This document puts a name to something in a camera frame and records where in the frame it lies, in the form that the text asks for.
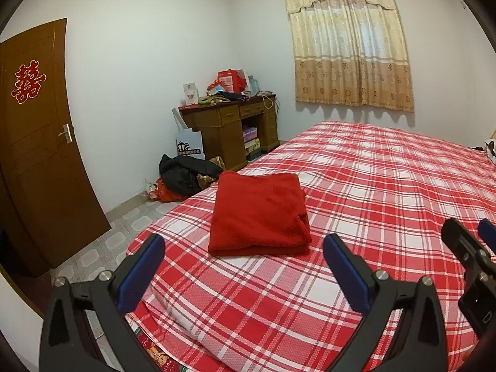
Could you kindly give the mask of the red knitted sweater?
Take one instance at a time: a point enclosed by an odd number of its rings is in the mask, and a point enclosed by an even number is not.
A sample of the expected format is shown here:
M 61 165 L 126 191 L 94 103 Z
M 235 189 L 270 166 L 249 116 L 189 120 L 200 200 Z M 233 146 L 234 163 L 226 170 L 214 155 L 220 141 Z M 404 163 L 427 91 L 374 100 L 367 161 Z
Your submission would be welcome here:
M 297 175 L 220 175 L 210 225 L 211 255 L 306 255 L 311 241 L 305 192 Z

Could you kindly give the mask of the black clothes pile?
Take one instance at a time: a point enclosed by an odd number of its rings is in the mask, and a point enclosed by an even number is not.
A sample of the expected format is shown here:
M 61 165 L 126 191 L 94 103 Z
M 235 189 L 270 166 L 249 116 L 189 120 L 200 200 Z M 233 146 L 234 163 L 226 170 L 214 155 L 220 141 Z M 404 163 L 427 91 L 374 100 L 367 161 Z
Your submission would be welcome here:
M 179 155 L 174 158 L 162 155 L 159 175 L 167 189 L 184 197 L 191 197 L 203 190 L 198 178 L 208 176 L 217 180 L 223 172 L 221 166 L 209 160 Z

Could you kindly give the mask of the grey white patterned pillow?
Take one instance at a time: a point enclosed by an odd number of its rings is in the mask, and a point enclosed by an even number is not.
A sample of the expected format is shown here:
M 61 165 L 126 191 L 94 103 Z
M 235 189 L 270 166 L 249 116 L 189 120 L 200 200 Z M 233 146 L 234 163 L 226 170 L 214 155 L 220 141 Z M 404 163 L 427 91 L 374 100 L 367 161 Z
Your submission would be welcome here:
M 488 159 L 496 165 L 496 139 L 488 139 L 485 141 L 485 154 Z

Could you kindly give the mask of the brown wooden door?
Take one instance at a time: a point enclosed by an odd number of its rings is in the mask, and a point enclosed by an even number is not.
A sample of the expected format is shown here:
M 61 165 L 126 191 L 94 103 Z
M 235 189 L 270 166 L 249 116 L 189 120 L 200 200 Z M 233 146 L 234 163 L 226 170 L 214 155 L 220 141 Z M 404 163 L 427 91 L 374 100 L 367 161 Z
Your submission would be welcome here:
M 66 19 L 28 29 L 1 44 L 1 169 L 30 238 L 23 246 L 55 269 L 110 229 L 82 163 L 66 91 Z M 39 95 L 19 105 L 15 72 L 39 61 Z M 57 135 L 72 126 L 73 142 Z

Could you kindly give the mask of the red plastic bag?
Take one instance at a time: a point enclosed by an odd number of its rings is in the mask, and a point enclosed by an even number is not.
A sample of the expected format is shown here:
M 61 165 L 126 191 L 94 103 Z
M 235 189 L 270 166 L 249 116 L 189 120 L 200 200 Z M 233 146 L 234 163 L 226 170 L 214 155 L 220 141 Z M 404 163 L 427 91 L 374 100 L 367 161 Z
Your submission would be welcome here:
M 167 188 L 161 178 L 150 184 L 147 189 L 147 195 L 150 201 L 160 201 L 162 203 L 181 202 L 186 199 L 185 196 Z

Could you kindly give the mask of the white paper bag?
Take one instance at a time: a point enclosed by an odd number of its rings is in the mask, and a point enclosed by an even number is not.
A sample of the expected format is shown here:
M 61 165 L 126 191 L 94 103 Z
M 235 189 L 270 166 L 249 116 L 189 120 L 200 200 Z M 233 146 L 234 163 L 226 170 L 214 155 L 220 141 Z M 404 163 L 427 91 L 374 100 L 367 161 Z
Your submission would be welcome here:
M 186 125 L 178 108 L 172 109 L 172 114 L 179 128 L 176 136 L 177 155 L 204 160 L 202 133 L 196 132 Z

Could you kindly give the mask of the beige patterned curtain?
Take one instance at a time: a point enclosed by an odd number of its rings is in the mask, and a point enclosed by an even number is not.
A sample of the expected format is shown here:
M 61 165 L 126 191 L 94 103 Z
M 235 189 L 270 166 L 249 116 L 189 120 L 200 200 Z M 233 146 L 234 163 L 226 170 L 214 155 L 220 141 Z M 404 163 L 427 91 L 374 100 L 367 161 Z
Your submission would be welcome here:
M 412 113 L 408 49 L 394 0 L 285 0 L 300 103 Z

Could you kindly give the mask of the brown wooden desk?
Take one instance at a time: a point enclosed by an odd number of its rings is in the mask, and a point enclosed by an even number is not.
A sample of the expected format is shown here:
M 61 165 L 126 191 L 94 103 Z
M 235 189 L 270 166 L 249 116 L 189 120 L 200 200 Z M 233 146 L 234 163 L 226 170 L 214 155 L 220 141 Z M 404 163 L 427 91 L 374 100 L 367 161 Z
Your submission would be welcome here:
M 279 146 L 277 96 L 259 95 L 245 100 L 215 105 L 191 105 L 179 109 L 188 126 L 202 133 L 207 158 L 220 156 L 226 168 L 237 171 L 247 165 L 243 130 L 257 128 L 261 151 Z

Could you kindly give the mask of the red double happiness decal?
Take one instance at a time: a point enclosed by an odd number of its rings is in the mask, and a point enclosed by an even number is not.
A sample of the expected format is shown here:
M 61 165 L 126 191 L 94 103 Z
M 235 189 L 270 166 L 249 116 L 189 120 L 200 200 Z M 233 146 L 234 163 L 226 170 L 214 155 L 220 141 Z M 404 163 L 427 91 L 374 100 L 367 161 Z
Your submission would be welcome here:
M 22 64 L 15 72 L 15 83 L 11 97 L 19 105 L 26 103 L 29 99 L 35 99 L 39 95 L 42 83 L 46 80 L 47 76 L 39 70 L 38 60 L 31 60 L 27 65 Z

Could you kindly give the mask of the red gift bag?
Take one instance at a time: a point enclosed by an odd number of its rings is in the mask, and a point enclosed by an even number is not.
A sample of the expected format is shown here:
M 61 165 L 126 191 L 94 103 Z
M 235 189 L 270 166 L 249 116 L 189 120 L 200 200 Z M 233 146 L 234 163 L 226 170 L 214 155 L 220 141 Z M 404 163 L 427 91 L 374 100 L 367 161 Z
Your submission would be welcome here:
M 217 81 L 223 86 L 225 91 L 242 94 L 247 85 L 245 72 L 240 70 L 219 71 Z

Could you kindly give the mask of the white photo frame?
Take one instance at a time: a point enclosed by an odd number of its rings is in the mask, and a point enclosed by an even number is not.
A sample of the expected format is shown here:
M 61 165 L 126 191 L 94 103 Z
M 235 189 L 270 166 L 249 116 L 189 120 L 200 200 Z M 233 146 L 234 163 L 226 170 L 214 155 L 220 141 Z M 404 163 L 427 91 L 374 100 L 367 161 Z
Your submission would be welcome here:
M 190 82 L 183 85 L 183 91 L 185 95 L 185 105 L 198 104 L 199 95 L 198 89 L 195 82 Z

